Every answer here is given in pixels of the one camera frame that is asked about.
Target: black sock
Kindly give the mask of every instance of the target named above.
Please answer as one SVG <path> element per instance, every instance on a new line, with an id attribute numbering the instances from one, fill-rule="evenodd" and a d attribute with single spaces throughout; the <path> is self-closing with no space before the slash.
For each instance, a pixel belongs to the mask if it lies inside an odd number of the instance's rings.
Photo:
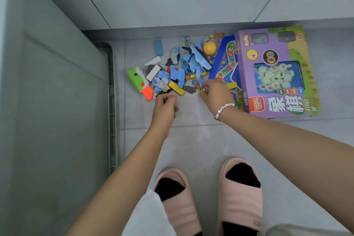
<path id="1" fill-rule="evenodd" d="M 155 192 L 160 196 L 160 199 L 163 202 L 180 194 L 184 189 L 185 187 L 171 178 L 161 178 L 157 183 Z M 194 236 L 203 236 L 203 234 L 202 232 L 199 232 Z"/>
<path id="2" fill-rule="evenodd" d="M 227 172 L 226 178 L 234 182 L 253 186 L 256 188 L 261 187 L 261 183 L 255 176 L 252 167 L 245 163 L 238 163 Z M 242 235 L 242 236 L 256 236 L 257 230 L 251 229 L 249 227 L 232 224 L 229 222 L 223 222 L 224 236 L 232 235 Z"/>

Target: silver bracelet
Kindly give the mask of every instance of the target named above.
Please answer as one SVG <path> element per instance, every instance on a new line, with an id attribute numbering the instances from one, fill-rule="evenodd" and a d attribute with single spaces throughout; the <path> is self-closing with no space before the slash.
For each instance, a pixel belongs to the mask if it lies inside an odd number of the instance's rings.
<path id="1" fill-rule="evenodd" d="M 216 116 L 214 117 L 214 119 L 216 119 L 218 122 L 220 122 L 220 121 L 219 121 L 219 115 L 220 115 L 220 113 L 221 113 L 225 108 L 227 108 L 228 106 L 234 106 L 234 107 L 236 107 L 234 103 L 232 103 L 232 104 L 226 104 L 226 105 L 222 106 L 222 107 L 218 110 L 218 113 L 216 114 Z"/>

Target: chinese chess box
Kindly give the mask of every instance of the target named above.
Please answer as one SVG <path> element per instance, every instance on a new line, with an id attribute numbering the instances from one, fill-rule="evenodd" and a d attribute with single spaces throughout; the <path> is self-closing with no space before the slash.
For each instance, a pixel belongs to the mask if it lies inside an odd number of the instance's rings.
<path id="1" fill-rule="evenodd" d="M 235 41 L 246 112 L 263 118 L 321 114 L 302 27 L 241 30 Z"/>

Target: tile floor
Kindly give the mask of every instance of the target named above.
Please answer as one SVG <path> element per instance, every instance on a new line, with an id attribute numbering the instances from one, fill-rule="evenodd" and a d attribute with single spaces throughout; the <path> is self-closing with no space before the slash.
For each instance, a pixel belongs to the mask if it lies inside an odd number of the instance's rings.
<path id="1" fill-rule="evenodd" d="M 308 30 L 307 41 L 323 114 L 302 119 L 277 119 L 354 145 L 354 30 Z M 199 37 L 191 37 L 192 42 Z M 110 41 L 116 61 L 119 101 L 121 160 L 146 132 L 154 102 L 135 91 L 127 70 L 142 67 L 155 57 L 154 39 Z M 163 60 L 181 46 L 182 37 L 163 38 Z M 180 112 L 165 141 L 150 187 L 157 175 L 176 167 L 187 176 L 197 204 L 204 235 L 212 235 L 217 216 L 217 179 L 223 162 L 232 156 L 245 158 L 256 168 L 263 189 L 261 233 L 276 224 L 346 230 L 330 214 L 295 187 L 250 144 L 228 126 L 218 123 L 196 94 L 179 97 Z"/>

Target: pink slipper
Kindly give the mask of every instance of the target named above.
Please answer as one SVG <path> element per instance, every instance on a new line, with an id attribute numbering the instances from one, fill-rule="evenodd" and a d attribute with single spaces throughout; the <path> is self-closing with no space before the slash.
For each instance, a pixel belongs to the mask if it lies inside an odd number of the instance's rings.
<path id="1" fill-rule="evenodd" d="M 241 158 L 230 158 L 221 167 L 219 176 L 219 206 L 216 235 L 220 234 L 221 223 L 229 222 L 260 230 L 263 212 L 262 190 L 226 178 L 228 171 L 238 163 L 253 166 Z"/>
<path id="2" fill-rule="evenodd" d="M 193 236 L 201 232 L 197 209 L 186 176 L 178 169 L 167 169 L 157 177 L 154 190 L 161 178 L 170 178 L 185 187 L 180 194 L 162 202 L 177 236 Z"/>

